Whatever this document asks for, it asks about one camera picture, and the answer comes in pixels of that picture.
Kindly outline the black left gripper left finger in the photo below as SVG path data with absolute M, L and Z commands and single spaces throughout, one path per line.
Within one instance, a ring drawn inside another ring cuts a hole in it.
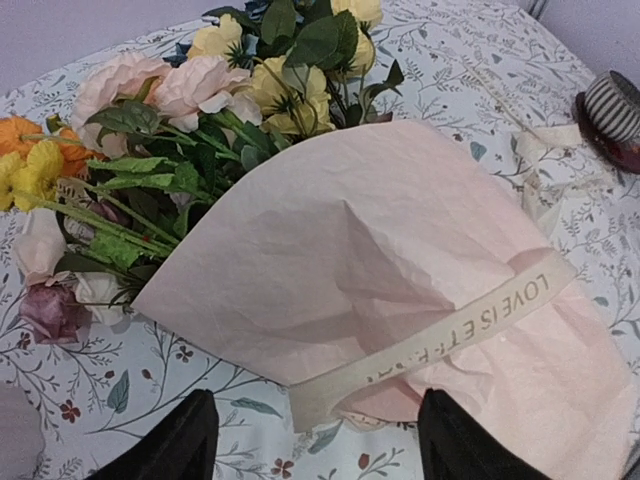
M 90 480 L 212 480 L 219 415 L 209 390 L 192 391 L 136 445 Z

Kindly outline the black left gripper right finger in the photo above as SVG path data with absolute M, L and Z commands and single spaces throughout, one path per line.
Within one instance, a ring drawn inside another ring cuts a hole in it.
M 426 479 L 544 479 L 501 445 L 443 390 L 428 389 L 417 431 Z

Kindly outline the cream printed ribbon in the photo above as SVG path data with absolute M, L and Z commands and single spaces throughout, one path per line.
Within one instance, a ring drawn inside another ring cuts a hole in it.
M 552 324 L 574 268 L 473 160 L 408 121 L 339 144 L 346 230 L 335 282 L 362 356 L 291 386 L 296 432 L 369 428 L 416 404 L 427 366 L 514 324 Z

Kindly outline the pink wrapping paper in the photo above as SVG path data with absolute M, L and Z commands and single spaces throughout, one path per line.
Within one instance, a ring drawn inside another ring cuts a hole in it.
M 446 391 L 554 479 L 617 479 L 631 372 L 574 267 L 469 154 L 394 121 L 287 148 L 232 187 L 134 309 L 285 386 L 292 427 L 409 422 Z

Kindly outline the artificial flower bouquet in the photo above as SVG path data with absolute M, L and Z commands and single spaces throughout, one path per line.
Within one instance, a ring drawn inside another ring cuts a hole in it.
M 249 1 L 209 12 L 172 56 L 125 52 L 78 87 L 71 116 L 1 121 L 1 208 L 14 242 L 17 316 L 39 344 L 112 326 L 246 173 L 289 146 L 374 123 L 398 64 L 374 84 L 377 1 Z M 360 84 L 351 92 L 351 82 Z

